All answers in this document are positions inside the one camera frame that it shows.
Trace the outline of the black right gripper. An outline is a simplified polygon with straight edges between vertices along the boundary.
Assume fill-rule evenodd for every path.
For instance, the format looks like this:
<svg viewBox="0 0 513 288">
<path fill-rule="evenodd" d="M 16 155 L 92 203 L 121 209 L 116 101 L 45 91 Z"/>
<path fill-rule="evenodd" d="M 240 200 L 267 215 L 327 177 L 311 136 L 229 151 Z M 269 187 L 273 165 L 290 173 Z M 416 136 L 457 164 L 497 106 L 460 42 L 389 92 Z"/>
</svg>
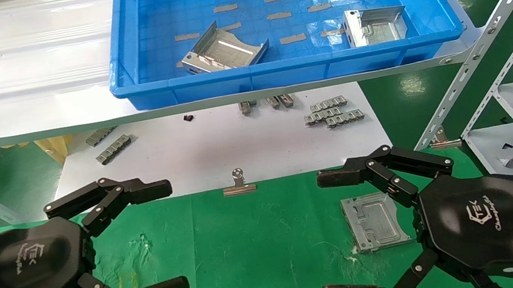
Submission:
<svg viewBox="0 0 513 288">
<path fill-rule="evenodd" d="M 418 195 L 417 237 L 460 281 L 470 274 L 513 278 L 513 175 L 442 175 Z"/>
</svg>

